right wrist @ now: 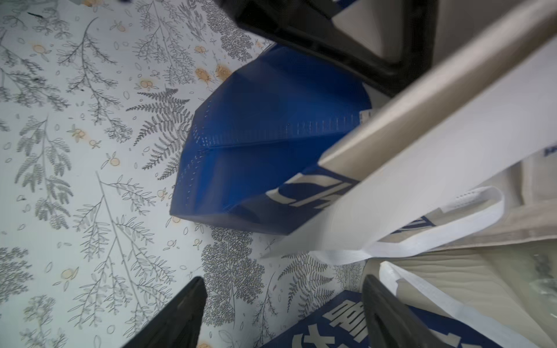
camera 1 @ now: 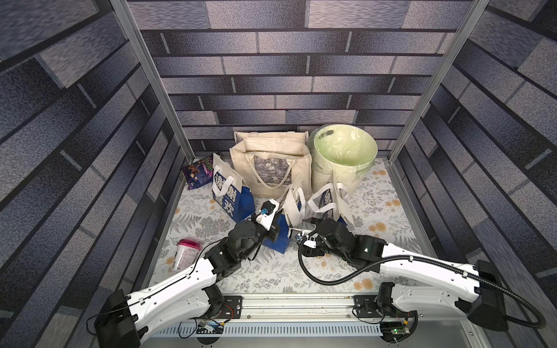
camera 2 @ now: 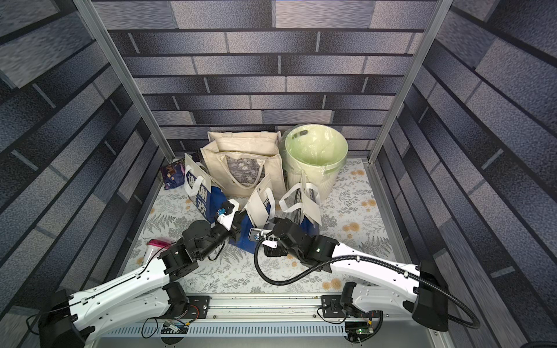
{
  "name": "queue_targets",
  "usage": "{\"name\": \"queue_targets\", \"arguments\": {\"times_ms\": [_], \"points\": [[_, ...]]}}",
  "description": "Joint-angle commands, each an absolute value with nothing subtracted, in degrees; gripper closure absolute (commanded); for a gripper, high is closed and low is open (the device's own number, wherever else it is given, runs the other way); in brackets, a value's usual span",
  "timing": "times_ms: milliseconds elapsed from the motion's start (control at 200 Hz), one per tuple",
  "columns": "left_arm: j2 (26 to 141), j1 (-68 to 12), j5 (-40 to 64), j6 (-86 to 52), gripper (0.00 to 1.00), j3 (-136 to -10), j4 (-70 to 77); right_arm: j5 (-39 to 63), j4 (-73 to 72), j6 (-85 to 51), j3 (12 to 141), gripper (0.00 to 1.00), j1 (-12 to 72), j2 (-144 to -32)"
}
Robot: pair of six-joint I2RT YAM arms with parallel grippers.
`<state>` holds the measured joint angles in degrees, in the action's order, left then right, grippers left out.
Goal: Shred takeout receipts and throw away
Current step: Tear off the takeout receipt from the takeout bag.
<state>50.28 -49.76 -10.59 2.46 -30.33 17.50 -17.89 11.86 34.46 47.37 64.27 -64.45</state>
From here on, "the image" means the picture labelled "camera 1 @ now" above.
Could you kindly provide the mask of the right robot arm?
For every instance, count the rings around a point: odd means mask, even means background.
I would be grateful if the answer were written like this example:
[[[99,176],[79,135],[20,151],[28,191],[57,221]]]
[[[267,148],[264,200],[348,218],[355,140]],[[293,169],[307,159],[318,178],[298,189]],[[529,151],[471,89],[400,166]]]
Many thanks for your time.
[[[332,219],[324,220],[313,231],[297,232],[294,237],[300,259],[334,255],[354,267],[346,281],[374,272],[425,285],[412,290],[393,282],[382,284],[376,306],[387,316],[438,311],[465,317],[483,329],[509,329],[499,272],[487,261],[470,265],[425,257],[384,239],[354,234],[345,224]]]

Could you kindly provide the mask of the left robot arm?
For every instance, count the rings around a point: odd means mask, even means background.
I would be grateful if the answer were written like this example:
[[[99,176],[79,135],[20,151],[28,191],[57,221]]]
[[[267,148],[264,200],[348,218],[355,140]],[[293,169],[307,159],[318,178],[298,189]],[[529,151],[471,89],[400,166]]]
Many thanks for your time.
[[[263,208],[242,220],[226,238],[202,252],[193,265],[165,281],[125,294],[112,293],[88,320],[100,347],[139,347],[157,331],[184,320],[220,313],[224,297],[217,283],[242,266],[265,239],[280,233],[280,211]]]

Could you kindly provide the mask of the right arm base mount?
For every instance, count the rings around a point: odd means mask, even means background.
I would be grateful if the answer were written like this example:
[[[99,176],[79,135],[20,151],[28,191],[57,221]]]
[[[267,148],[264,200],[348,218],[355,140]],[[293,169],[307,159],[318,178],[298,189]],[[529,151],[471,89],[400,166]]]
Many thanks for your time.
[[[414,312],[403,312],[393,304],[377,300],[376,295],[355,295],[353,298],[354,310],[357,317],[362,319],[381,318],[415,318]]]

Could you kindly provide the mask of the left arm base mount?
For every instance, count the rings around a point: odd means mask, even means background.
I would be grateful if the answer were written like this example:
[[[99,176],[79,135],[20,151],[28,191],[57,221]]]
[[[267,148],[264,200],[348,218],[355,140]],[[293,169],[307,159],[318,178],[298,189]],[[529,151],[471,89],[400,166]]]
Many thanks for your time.
[[[198,319],[240,319],[244,297],[239,295],[225,295],[218,304],[212,304],[204,315]]]

